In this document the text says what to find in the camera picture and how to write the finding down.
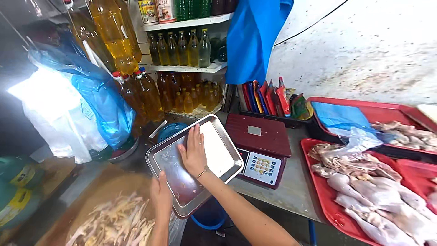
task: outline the bracelet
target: bracelet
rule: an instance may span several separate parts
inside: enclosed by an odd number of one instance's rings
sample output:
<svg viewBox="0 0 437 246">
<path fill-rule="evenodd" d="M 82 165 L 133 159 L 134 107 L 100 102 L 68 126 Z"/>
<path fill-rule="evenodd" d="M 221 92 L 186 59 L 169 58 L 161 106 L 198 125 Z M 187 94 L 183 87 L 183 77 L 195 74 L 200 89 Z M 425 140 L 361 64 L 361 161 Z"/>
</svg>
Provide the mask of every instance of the bracelet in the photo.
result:
<svg viewBox="0 0 437 246">
<path fill-rule="evenodd" d="M 197 178 L 196 179 L 199 179 L 200 178 L 200 176 L 202 176 L 202 174 L 204 174 L 206 172 L 206 169 L 204 169 L 198 176 L 197 176 Z"/>
</svg>

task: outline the wooden shelf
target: wooden shelf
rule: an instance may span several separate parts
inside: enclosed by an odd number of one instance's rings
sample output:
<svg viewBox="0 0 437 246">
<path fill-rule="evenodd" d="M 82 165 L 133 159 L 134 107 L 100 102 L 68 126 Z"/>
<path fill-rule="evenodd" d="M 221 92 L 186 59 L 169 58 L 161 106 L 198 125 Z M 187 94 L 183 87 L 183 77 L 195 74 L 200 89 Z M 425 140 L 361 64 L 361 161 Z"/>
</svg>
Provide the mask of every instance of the wooden shelf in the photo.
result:
<svg viewBox="0 0 437 246">
<path fill-rule="evenodd" d="M 149 26 L 143 26 L 142 29 L 143 29 L 143 31 L 147 32 L 147 31 L 162 30 L 162 29 L 209 25 L 209 24 L 220 23 L 220 22 L 230 20 L 233 15 L 234 15 L 234 13 L 230 13 L 230 14 L 222 14 L 222 15 L 218 15 L 218 16 L 211 16 L 211 17 L 188 20 L 188 21 L 176 21 L 176 22 L 172 22 L 172 23 L 149 25 Z"/>
<path fill-rule="evenodd" d="M 217 73 L 222 68 L 228 66 L 227 62 L 219 62 L 214 61 L 214 63 L 211 63 L 211 65 L 207 68 L 199 68 L 199 67 L 190 67 L 190 66 L 155 66 L 155 65 L 148 65 L 146 67 L 146 70 L 154 70 L 154 71 L 172 71 L 172 72 L 192 72 L 192 73 Z"/>
</svg>

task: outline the digital scale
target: digital scale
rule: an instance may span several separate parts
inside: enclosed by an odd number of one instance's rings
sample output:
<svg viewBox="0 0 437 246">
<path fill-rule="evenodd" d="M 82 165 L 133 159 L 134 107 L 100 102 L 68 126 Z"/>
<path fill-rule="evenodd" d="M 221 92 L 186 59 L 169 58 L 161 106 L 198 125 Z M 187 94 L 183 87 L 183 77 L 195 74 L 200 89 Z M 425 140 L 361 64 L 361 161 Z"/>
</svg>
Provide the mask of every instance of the digital scale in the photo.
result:
<svg viewBox="0 0 437 246">
<path fill-rule="evenodd" d="M 291 157 L 284 123 L 229 114 L 225 128 L 244 161 L 238 177 L 277 189 Z"/>
</svg>

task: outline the stainless steel tray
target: stainless steel tray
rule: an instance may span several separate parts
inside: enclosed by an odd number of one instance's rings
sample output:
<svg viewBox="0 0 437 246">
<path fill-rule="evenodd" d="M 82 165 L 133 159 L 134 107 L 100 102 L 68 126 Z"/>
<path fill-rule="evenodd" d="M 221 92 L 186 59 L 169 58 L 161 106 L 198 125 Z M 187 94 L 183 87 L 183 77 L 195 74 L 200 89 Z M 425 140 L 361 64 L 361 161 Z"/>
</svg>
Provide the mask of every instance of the stainless steel tray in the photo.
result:
<svg viewBox="0 0 437 246">
<path fill-rule="evenodd" d="M 224 183 L 228 183 L 243 169 L 243 159 L 232 143 L 217 116 L 210 114 L 189 125 L 179 133 L 150 148 L 146 162 L 158 177 L 166 171 L 167 185 L 173 194 L 173 208 L 179 218 L 187 218 L 211 196 L 184 168 L 177 149 L 178 144 L 186 144 L 186 136 L 191 127 L 200 125 L 200 133 L 205 136 L 205 153 L 209 169 Z"/>
</svg>

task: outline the wall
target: wall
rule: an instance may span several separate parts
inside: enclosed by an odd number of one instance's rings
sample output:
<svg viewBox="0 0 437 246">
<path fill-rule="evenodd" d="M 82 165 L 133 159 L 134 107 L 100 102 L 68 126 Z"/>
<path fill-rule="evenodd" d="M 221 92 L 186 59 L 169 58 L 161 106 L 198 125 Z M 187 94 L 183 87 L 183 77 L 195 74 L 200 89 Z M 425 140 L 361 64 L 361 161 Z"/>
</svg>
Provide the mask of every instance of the wall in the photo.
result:
<svg viewBox="0 0 437 246">
<path fill-rule="evenodd" d="M 283 76 L 306 97 L 436 103 L 436 1 L 347 0 L 338 7 L 342 3 L 295 2 L 267 79 L 277 84 Z"/>
</svg>

